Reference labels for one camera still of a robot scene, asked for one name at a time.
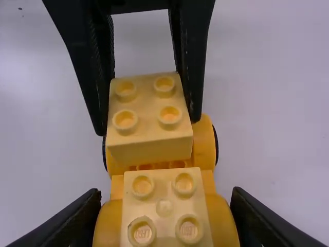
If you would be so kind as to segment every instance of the lego duplo brick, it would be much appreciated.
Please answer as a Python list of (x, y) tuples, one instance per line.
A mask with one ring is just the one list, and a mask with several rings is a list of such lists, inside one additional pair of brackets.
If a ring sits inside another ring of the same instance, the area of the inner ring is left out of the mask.
[(111, 81), (106, 148), (118, 166), (188, 160), (192, 145), (178, 73)]
[(124, 174), (120, 246), (213, 246), (200, 168)]

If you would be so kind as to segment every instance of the toy vehicle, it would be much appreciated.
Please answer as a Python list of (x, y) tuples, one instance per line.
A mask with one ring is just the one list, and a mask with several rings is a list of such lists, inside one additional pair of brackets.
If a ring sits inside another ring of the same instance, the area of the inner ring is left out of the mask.
[[(241, 188), (215, 191), (202, 114), (214, 0), (43, 0), (103, 136), (111, 198), (91, 189), (13, 246), (324, 246)], [(112, 14), (169, 9), (176, 72), (115, 78)]]

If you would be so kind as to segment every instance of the lego logo on stud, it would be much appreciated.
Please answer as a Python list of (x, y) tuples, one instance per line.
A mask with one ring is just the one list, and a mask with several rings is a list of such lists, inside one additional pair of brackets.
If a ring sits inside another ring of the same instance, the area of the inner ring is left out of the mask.
[(175, 234), (185, 245), (195, 245), (203, 238), (204, 229), (194, 215), (183, 215), (177, 221)]
[(158, 120), (160, 126), (165, 130), (174, 130), (182, 119), (181, 110), (172, 105), (168, 105), (160, 110)]
[(150, 246), (155, 238), (155, 225), (147, 216), (139, 217), (128, 225), (128, 240), (134, 247)]
[(137, 127), (138, 117), (131, 110), (121, 110), (114, 114), (112, 123), (114, 128), (121, 135), (130, 135), (134, 133)]
[(170, 98), (175, 93), (175, 81), (171, 77), (160, 77), (154, 82), (155, 93), (160, 98)]
[(180, 173), (173, 181), (172, 187), (178, 197), (190, 198), (193, 196), (196, 185), (191, 175)]
[(131, 81), (121, 81), (115, 88), (115, 94), (119, 101), (129, 102), (137, 95), (136, 85)]
[(147, 199), (154, 190), (154, 181), (147, 175), (140, 175), (133, 180), (132, 193), (138, 200)]

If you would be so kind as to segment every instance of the yellow plastic toy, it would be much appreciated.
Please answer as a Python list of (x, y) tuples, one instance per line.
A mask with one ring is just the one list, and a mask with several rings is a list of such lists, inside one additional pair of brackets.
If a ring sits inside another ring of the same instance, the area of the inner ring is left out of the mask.
[(115, 78), (109, 106), (106, 148), (117, 166), (191, 157), (193, 130), (177, 72)]
[[(171, 81), (169, 77), (179, 82), (175, 93), (180, 94), (176, 99), (175, 94), (157, 95), (154, 91), (155, 83)], [(190, 123), (179, 76), (164, 73), (112, 83), (106, 138), (106, 165), (112, 189), (110, 201), (98, 215), (93, 247), (239, 247), (230, 208), (215, 191), (216, 148), (211, 121), (202, 115), (200, 121)], [(180, 129), (180, 125), (170, 129), (161, 126), (159, 113), (169, 105), (166, 100), (170, 100), (170, 105), (179, 105), (186, 114), (180, 123), (186, 130)], [(141, 125), (150, 121), (155, 135), (137, 125), (136, 118)], [(115, 119), (126, 122), (115, 126)], [(191, 143), (190, 137), (182, 137), (183, 133), (193, 133)]]
[(213, 246), (200, 168), (124, 174), (121, 246)]

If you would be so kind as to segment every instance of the white background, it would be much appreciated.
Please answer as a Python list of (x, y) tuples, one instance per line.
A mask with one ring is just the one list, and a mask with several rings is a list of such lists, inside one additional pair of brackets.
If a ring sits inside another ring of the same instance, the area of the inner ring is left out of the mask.
[[(328, 11), (328, 0), (217, 1), (203, 111), (220, 142), (218, 193), (241, 186), (329, 245)], [(117, 76), (174, 70), (166, 11), (114, 27)], [(92, 187), (108, 200), (101, 141), (42, 2), (0, 0), (0, 246)]]

